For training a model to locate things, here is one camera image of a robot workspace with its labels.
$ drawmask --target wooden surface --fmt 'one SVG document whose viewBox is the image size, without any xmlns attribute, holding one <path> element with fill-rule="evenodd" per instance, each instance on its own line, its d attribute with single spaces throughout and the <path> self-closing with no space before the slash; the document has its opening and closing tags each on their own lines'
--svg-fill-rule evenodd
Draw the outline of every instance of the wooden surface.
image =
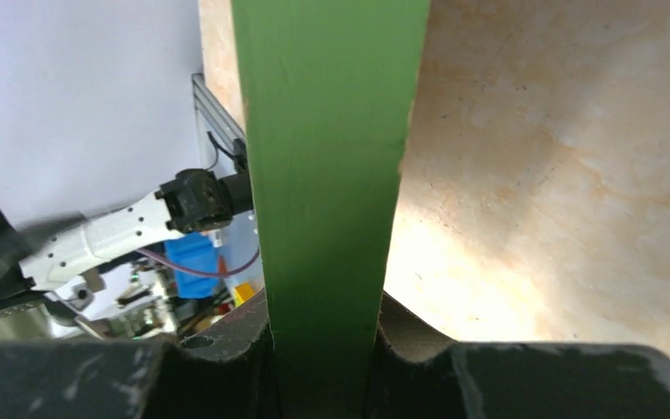
<svg viewBox="0 0 670 419">
<path fill-rule="evenodd" d="M 433 1 L 386 289 L 456 339 L 670 355 L 670 1 Z"/>
<path fill-rule="evenodd" d="M 428 0 L 233 1 L 286 417 L 360 417 Z"/>
<path fill-rule="evenodd" d="M 207 88 L 244 130 L 245 114 L 237 71 L 231 1 L 199 0 L 199 19 Z"/>
</svg>

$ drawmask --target plywood panel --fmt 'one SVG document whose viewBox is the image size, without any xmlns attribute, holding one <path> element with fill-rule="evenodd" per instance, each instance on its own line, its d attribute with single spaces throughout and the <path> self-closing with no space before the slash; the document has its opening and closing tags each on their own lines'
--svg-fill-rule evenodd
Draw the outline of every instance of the plywood panel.
<svg viewBox="0 0 670 419">
<path fill-rule="evenodd" d="M 670 1 L 434 0 L 402 168 L 386 289 L 432 325 L 670 354 Z"/>
<path fill-rule="evenodd" d="M 199 17 L 207 87 L 244 130 L 245 115 L 237 72 L 235 33 L 232 31 L 232 3 L 230 0 L 199 0 Z"/>
</svg>

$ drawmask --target green painted plank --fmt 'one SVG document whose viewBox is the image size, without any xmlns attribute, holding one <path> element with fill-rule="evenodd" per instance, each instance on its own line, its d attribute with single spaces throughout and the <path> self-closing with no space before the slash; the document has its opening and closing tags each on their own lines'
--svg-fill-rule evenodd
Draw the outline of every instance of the green painted plank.
<svg viewBox="0 0 670 419">
<path fill-rule="evenodd" d="M 233 0 L 285 417 L 358 417 L 428 0 Z"/>
</svg>

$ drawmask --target blue container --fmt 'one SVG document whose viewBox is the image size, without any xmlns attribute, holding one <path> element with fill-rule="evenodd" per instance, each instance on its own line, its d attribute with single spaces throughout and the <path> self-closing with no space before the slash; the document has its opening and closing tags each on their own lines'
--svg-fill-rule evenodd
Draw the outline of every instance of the blue container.
<svg viewBox="0 0 670 419">
<path fill-rule="evenodd" d="M 172 262 L 197 271 L 217 272 L 217 249 L 208 238 L 191 233 L 165 242 L 166 255 Z M 202 278 L 174 271 L 178 296 L 182 299 L 203 299 L 212 295 L 219 278 Z"/>
</svg>

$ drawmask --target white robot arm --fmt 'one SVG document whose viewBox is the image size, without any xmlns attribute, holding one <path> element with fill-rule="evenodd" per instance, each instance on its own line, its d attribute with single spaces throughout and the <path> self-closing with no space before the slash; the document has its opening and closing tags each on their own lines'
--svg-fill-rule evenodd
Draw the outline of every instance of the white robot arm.
<svg viewBox="0 0 670 419">
<path fill-rule="evenodd" d="M 56 235 L 20 267 L 33 291 L 53 291 L 149 244 L 220 229 L 252 206 L 247 171 L 217 180 L 203 169 L 184 170 L 138 202 Z"/>
</svg>

